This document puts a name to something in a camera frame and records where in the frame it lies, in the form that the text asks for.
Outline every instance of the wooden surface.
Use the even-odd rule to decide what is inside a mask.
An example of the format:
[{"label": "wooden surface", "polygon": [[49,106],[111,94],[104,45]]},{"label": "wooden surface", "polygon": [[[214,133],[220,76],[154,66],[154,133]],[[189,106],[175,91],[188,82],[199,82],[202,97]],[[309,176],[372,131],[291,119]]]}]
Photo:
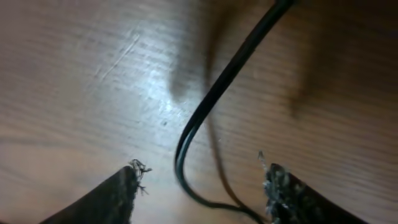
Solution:
[{"label": "wooden surface", "polygon": [[[288,167],[370,223],[398,220],[395,1],[301,1],[274,27],[201,127],[186,173],[264,212],[263,170]],[[131,159],[153,172],[133,223],[252,223],[177,185],[193,110],[271,2],[5,0],[0,7],[0,220],[37,223]]]}]

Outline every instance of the wire insulation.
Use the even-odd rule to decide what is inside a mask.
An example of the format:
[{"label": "wire insulation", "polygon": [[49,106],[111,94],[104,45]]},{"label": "wire insulation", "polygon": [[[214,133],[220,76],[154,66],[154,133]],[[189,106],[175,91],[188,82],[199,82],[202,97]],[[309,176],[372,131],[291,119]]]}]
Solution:
[{"label": "wire insulation", "polygon": [[268,10],[264,17],[257,23],[255,28],[248,35],[242,46],[236,52],[235,56],[231,59],[229,64],[223,70],[217,81],[210,88],[208,94],[204,97],[198,108],[192,114],[188,124],[183,130],[183,133],[178,142],[175,159],[174,169],[177,180],[182,189],[196,202],[210,208],[222,208],[235,212],[243,212],[250,216],[258,224],[262,224],[262,217],[256,212],[247,207],[229,205],[226,203],[211,202],[199,196],[188,185],[184,176],[183,165],[187,155],[188,147],[197,133],[199,127],[214,107],[216,102],[225,92],[225,90],[232,83],[236,75],[242,69],[243,65],[247,62],[249,57],[255,51],[256,47],[261,43],[266,34],[272,29],[275,23],[285,14],[289,7],[293,4],[294,0],[279,0]]}]

